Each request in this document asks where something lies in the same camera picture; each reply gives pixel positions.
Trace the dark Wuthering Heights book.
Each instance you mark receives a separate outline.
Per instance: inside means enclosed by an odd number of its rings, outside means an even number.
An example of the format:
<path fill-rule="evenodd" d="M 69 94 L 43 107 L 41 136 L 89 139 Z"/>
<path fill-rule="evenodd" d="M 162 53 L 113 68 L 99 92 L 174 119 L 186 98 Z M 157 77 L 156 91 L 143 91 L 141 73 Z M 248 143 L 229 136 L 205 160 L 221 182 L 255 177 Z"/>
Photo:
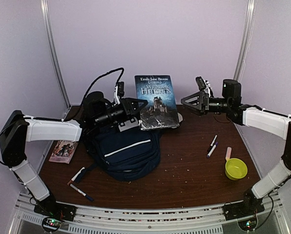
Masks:
<path fill-rule="evenodd" d="M 140 111 L 141 129 L 154 130 L 180 126 L 176 100 L 169 75 L 136 75 L 138 99 L 147 105 Z"/>

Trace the navy blue student backpack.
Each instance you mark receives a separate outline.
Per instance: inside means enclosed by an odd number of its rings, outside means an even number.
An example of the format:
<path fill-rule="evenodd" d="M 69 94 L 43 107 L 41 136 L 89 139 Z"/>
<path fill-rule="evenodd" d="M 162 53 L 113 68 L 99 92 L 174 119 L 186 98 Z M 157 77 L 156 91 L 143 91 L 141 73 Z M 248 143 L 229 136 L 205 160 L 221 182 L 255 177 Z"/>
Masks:
<path fill-rule="evenodd" d="M 119 127 L 103 127 L 88 133 L 82 142 L 94 163 L 80 170 L 78 183 L 86 172 L 100 167 L 118 181 L 134 181 L 151 173 L 161 161 L 160 130 L 142 131 L 138 126 L 120 131 Z"/>

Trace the pink illustrated paperback book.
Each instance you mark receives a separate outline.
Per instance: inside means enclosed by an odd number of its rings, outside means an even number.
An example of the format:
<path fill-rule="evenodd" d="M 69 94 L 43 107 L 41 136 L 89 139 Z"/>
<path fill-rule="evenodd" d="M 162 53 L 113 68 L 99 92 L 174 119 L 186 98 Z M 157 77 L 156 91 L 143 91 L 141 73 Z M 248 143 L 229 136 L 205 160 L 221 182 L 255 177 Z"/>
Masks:
<path fill-rule="evenodd" d="M 49 161 L 69 164 L 77 146 L 77 141 L 59 140 L 50 155 Z"/>

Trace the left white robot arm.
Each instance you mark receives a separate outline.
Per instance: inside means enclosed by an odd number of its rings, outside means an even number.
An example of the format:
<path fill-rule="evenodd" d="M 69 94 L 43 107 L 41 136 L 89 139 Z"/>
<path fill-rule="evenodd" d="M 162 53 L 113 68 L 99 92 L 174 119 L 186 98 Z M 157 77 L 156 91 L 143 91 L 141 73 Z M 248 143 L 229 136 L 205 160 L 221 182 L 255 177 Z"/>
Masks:
<path fill-rule="evenodd" d="M 100 114 L 93 114 L 93 107 L 84 108 L 79 120 L 25 116 L 20 110 L 15 110 L 0 131 L 0 164 L 13 171 L 33 197 L 41 202 L 40 208 L 48 216 L 56 216 L 59 205 L 50 198 L 50 190 L 29 163 L 25 154 L 26 143 L 44 140 L 77 142 L 105 126 L 131 120 L 147 104 L 144 99 L 123 98 Z"/>

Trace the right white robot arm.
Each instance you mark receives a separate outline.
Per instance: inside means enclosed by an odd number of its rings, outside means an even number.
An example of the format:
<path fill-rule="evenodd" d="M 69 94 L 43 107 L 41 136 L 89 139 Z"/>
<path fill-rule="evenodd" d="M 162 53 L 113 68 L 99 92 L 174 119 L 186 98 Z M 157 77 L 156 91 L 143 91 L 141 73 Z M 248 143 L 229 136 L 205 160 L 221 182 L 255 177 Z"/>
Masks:
<path fill-rule="evenodd" d="M 277 114 L 257 105 L 241 104 L 240 95 L 210 97 L 204 91 L 181 99 L 181 103 L 197 115 L 225 113 L 240 126 L 253 127 L 285 140 L 285 149 L 279 163 L 250 189 L 248 198 L 240 203 L 240 212 L 250 215 L 258 208 L 258 200 L 291 178 L 291 116 Z"/>

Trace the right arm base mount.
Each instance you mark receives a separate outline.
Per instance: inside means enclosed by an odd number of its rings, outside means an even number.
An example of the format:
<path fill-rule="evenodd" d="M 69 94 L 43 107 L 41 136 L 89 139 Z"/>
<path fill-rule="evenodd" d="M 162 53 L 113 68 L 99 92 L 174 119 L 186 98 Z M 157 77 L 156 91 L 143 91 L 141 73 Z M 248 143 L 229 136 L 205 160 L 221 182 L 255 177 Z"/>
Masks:
<path fill-rule="evenodd" d="M 257 214 L 265 210 L 262 200 L 262 198 L 257 198 L 251 189 L 246 190 L 242 201 L 236 203 L 228 202 L 223 206 L 225 219 L 242 219 L 251 216 L 248 220 L 239 221 L 238 225 L 243 231 L 254 231 L 258 227 Z"/>

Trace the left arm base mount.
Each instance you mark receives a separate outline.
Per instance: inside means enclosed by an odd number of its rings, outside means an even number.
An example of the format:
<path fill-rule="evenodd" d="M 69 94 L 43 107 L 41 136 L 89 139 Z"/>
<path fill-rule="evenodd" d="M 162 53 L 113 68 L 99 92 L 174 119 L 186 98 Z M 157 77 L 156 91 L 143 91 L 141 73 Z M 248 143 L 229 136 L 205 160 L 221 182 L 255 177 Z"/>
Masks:
<path fill-rule="evenodd" d="M 54 233 L 59 230 L 65 221 L 73 221 L 76 214 L 76 207 L 73 205 L 58 203 L 53 195 L 43 201 L 35 197 L 30 199 L 35 201 L 34 212 L 44 216 L 42 228 L 46 233 Z"/>

